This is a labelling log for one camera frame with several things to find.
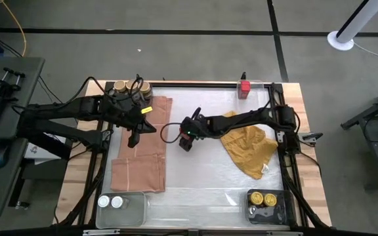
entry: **black desk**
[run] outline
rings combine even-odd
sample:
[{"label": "black desk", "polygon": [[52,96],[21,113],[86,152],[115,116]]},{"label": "black desk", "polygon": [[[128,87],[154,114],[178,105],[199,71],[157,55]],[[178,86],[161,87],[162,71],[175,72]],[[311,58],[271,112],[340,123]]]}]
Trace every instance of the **black desk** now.
[{"label": "black desk", "polygon": [[[28,105],[30,98],[32,97],[33,90],[36,86],[37,79],[42,70],[43,63],[44,59],[42,58],[0,57],[0,79],[4,75],[4,67],[8,67],[16,71],[21,71],[26,74],[28,82],[23,83],[22,90],[14,94],[14,96],[19,99],[16,104],[20,106]],[[12,113],[13,111],[11,110],[11,107],[7,106],[0,120],[0,127],[3,127],[10,132],[11,130],[16,130],[16,124],[18,122],[18,115],[16,114],[16,116],[13,116]],[[10,134],[10,132],[7,132],[6,134],[0,132],[0,139],[4,138],[4,135]],[[26,139],[15,138],[11,146],[8,163],[5,167],[0,168],[0,216],[7,204],[7,199],[11,192],[12,183],[16,179],[18,168],[23,160],[26,147]]]}]

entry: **white pole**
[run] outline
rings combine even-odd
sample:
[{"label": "white pole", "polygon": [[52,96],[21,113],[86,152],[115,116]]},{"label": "white pole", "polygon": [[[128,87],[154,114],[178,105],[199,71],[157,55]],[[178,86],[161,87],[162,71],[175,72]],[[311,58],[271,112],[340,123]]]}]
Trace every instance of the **white pole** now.
[{"label": "white pole", "polygon": [[327,36],[329,44],[338,50],[350,50],[353,38],[378,12],[378,0],[364,0],[339,31]]}]

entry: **computer mouse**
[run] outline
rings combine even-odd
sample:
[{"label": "computer mouse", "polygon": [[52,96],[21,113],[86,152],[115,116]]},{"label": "computer mouse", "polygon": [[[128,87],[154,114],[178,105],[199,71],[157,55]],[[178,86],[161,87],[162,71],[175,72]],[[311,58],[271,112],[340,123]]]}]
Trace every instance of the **computer mouse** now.
[{"label": "computer mouse", "polygon": [[0,141],[0,168],[3,168],[10,155],[11,142],[8,140]]}]

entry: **wooden table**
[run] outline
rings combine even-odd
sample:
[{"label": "wooden table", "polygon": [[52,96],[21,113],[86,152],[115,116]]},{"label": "wooden table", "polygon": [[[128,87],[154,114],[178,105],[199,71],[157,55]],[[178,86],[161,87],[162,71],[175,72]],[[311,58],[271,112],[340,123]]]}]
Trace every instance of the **wooden table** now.
[{"label": "wooden table", "polygon": [[[102,87],[105,86],[107,81],[99,81]],[[165,83],[193,83],[193,81],[164,81]],[[205,82],[205,83],[228,83],[228,82]],[[298,113],[301,120],[301,127],[299,132],[309,132],[310,128],[308,125],[308,119],[306,114],[305,105],[303,102],[303,95],[301,94],[300,84],[298,83],[283,83],[283,95],[287,105],[294,108]],[[102,91],[96,86],[93,81],[89,82],[86,96],[102,94]],[[96,129],[97,122],[84,122],[80,121],[78,123],[78,128],[81,130],[92,130]],[[313,147],[308,147],[301,144],[302,152],[316,159],[316,153]],[[84,146],[78,146],[73,149],[71,155],[75,155],[85,150]],[[68,163],[66,169],[64,183],[62,184],[62,190],[60,192],[58,207],[56,210],[56,215],[59,220],[63,220],[71,209],[75,206],[78,200],[81,198],[85,186],[85,180],[87,177],[87,171],[89,168],[91,153],[87,152],[76,158],[72,159]],[[96,162],[95,173],[98,170],[100,164],[101,155],[98,156]],[[319,169],[315,163],[313,163],[307,157],[303,155],[297,155],[297,166],[299,169],[299,176],[301,181],[301,187],[303,190],[303,196],[313,208],[313,211],[320,217],[320,219],[327,225],[331,225],[331,220],[329,217],[329,211],[327,209],[325,192],[322,184],[322,179],[320,178]],[[85,222],[87,223],[90,219],[91,210],[93,208],[94,194],[90,198],[89,204],[87,206],[87,215]],[[296,204],[297,221],[300,223],[299,209]]]}]

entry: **gray floor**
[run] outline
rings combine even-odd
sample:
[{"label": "gray floor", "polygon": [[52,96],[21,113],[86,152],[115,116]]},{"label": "gray floor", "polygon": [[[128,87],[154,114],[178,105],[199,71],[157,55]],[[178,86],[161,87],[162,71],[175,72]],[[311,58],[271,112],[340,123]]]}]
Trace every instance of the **gray floor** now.
[{"label": "gray floor", "polygon": [[[332,31],[361,0],[273,2],[280,31]],[[271,30],[265,0],[7,3],[25,28]],[[1,26],[15,27],[0,5]],[[378,14],[363,31],[378,32]],[[0,33],[0,38],[22,50],[20,34]],[[272,36],[27,34],[27,38],[28,56],[46,58],[42,76],[62,100],[89,75],[127,79],[139,73],[147,79],[234,81],[246,71],[250,79],[282,81]],[[378,52],[378,38],[356,42]],[[310,127],[324,133],[316,151],[333,225],[378,233],[378,191],[366,193],[362,187],[376,178],[377,165],[361,131],[356,127],[343,131],[339,126],[378,95],[378,57],[358,48],[338,52],[324,37],[282,37],[282,49],[289,81],[302,86]],[[33,101],[48,100],[37,90]],[[7,211],[0,229],[49,225],[59,194],[53,185],[50,193],[41,189],[31,195],[32,201],[47,203],[45,208],[36,204],[37,210],[27,213]]]}]

